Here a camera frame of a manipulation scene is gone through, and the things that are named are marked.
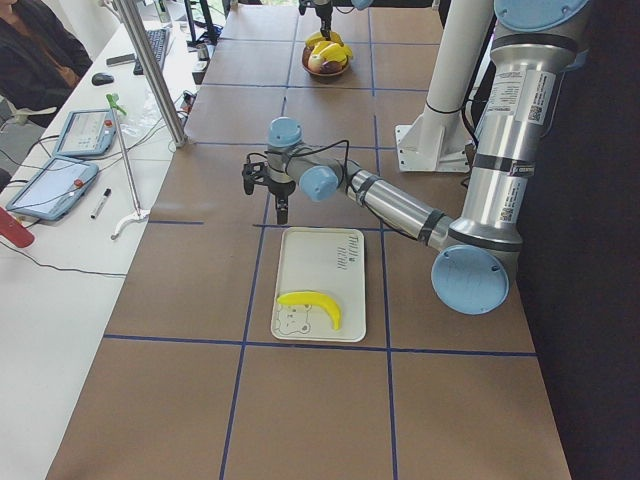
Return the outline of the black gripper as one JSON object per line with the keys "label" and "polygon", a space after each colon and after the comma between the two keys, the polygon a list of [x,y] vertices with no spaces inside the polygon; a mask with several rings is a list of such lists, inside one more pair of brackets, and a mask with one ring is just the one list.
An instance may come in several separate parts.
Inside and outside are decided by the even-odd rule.
{"label": "black gripper", "polygon": [[295,182],[282,183],[271,179],[268,189],[276,197],[277,223],[288,222],[288,196],[295,191]]}
{"label": "black gripper", "polygon": [[331,16],[333,5],[331,0],[312,1],[316,15],[321,18],[321,34],[324,39],[331,39]]}

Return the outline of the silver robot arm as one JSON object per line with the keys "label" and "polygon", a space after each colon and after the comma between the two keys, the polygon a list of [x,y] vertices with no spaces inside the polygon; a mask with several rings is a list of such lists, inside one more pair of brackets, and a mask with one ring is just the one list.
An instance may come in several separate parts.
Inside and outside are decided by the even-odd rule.
{"label": "silver robot arm", "polygon": [[495,65],[470,167],[462,213],[450,218],[348,161],[324,159],[302,140],[293,119],[275,119],[266,159],[246,166],[246,184],[264,184],[288,218],[295,190],[321,201],[343,190],[388,226],[438,253],[431,271],[439,299],[463,314],[490,312],[506,299],[522,239],[516,223],[559,76],[579,57],[591,13],[587,1],[455,1],[451,4],[425,110],[399,129],[408,168],[432,166],[427,144],[442,146],[463,106],[480,41],[492,36]]}

